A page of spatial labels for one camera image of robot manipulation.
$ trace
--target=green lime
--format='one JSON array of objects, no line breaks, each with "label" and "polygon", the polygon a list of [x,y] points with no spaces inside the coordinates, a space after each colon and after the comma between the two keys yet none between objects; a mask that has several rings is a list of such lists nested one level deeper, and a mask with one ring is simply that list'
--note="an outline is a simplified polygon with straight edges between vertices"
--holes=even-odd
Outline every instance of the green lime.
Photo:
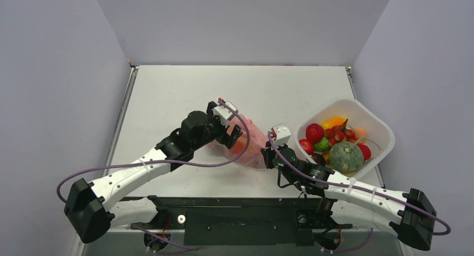
[{"label": "green lime", "polygon": [[314,145],[316,151],[325,151],[329,149],[329,139],[323,137],[323,139]]}]

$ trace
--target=plastic bag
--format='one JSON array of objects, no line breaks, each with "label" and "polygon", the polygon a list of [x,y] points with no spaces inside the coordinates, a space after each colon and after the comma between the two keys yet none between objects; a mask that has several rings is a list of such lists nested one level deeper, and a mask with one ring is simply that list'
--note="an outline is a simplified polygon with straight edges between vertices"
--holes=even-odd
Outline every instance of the plastic bag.
[{"label": "plastic bag", "polygon": [[[261,148],[265,148],[265,143],[267,143],[267,136],[253,124],[252,120],[245,118],[245,116],[240,115],[242,119],[247,124],[250,132],[250,144],[244,154],[237,159],[235,162],[245,165],[251,168],[266,168],[265,162],[263,160],[263,155],[260,152]],[[227,149],[227,147],[219,144],[217,141],[209,143],[207,146],[213,151],[221,154],[226,159],[232,159],[236,157],[245,147],[247,142],[247,133],[245,132],[244,125],[240,122],[237,117],[234,117],[229,121],[229,128],[227,133],[230,134],[235,125],[240,126],[242,129],[242,136],[237,140],[234,147]]]}]

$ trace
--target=white plastic basket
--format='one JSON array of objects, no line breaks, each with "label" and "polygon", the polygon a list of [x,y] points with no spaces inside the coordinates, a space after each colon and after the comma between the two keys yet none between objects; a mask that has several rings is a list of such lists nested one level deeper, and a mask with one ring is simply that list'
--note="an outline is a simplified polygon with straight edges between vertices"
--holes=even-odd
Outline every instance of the white plastic basket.
[{"label": "white plastic basket", "polygon": [[348,127],[363,127],[367,131],[367,137],[375,141],[382,148],[382,150],[380,150],[375,144],[367,140],[365,145],[367,145],[372,152],[371,158],[366,160],[357,172],[348,174],[347,176],[356,179],[364,176],[394,148],[394,132],[387,124],[355,99],[337,97],[321,105],[308,119],[300,124],[298,127],[298,135],[294,138],[298,154],[304,155],[310,162],[314,163],[313,159],[303,150],[298,141],[306,138],[306,127],[309,124],[321,124],[334,116],[342,116],[349,119]]}]

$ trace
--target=gray wall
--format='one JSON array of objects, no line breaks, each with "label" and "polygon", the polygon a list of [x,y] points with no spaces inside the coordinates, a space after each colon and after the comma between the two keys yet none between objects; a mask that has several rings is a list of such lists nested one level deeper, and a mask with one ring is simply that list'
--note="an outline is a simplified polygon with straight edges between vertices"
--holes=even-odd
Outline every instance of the gray wall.
[{"label": "gray wall", "polygon": [[96,0],[0,0],[0,254],[69,255],[55,187],[105,162],[129,74]]},{"label": "gray wall", "polygon": [[423,190],[453,228],[417,255],[474,254],[473,2],[390,0],[353,68],[360,101],[396,135],[387,187]]},{"label": "gray wall", "polygon": [[133,64],[352,65],[389,0],[98,0]]}]

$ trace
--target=white table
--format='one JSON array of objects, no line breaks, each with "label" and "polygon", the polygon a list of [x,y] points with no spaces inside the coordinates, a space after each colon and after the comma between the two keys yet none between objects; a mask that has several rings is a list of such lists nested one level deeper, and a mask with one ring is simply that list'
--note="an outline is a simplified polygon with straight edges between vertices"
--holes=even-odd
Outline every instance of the white table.
[{"label": "white table", "polygon": [[[133,162],[180,127],[189,112],[205,111],[207,103],[218,97],[231,101],[264,132],[283,123],[296,134],[299,122],[337,96],[353,97],[344,67],[142,65],[111,163]],[[295,148],[294,140],[290,147]],[[193,162],[224,160],[202,148]],[[375,169],[361,181],[381,185]],[[294,187],[277,187],[276,169],[230,164],[219,168],[181,166],[130,196],[284,198],[299,194]]]}]

